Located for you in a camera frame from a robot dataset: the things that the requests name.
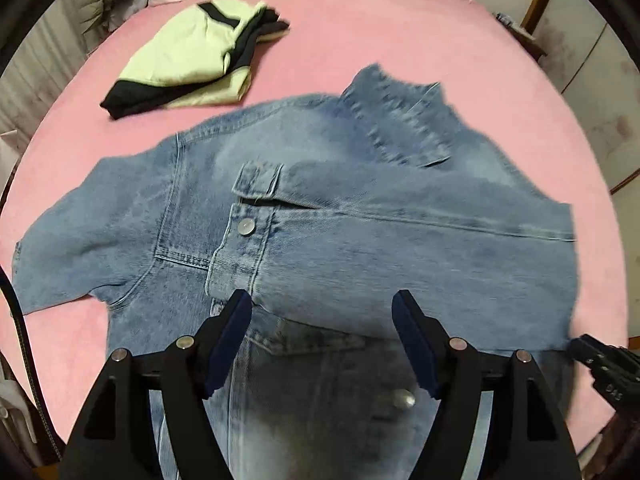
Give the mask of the pink bed sheet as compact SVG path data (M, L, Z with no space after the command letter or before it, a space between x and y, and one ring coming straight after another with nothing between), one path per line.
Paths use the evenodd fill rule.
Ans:
M272 4L291 31L256 55L237 106L180 108L114 120L100 101L134 52L178 6L136 14L101 44L40 125L1 218L1 260L12 276L17 243L107 157L134 156L209 119L262 103L338 96L366 67L406 84L438 84L467 127L518 171L570 206L577 295L570 337L626 338L624 257L613 205L582 128L546 75L479 4L464 0L245 0ZM55 429L68 436L109 349L108 307L93 296L28 313L29 335Z

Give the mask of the blue denim jacket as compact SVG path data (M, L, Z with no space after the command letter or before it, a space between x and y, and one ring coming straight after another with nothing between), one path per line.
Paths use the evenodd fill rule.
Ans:
M396 292L478 350L533 353L561 406L577 295L572 213L438 84L378 66L338 96L242 108L100 160L17 243L25 312L93 296L107 345L194 333L237 289L252 322L206 412L238 479L405 479L436 402Z

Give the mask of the dark wooden nightstand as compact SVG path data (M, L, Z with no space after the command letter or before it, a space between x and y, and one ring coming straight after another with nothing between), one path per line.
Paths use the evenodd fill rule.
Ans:
M536 38L524 27L515 23L508 14L495 13L494 17L536 62L547 55Z

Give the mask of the green and black folded garment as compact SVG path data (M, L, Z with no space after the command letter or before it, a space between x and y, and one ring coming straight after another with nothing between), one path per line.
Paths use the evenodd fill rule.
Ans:
M112 119L190 106L242 101L261 42L290 23L267 3L209 0L188 6L129 59L100 107Z

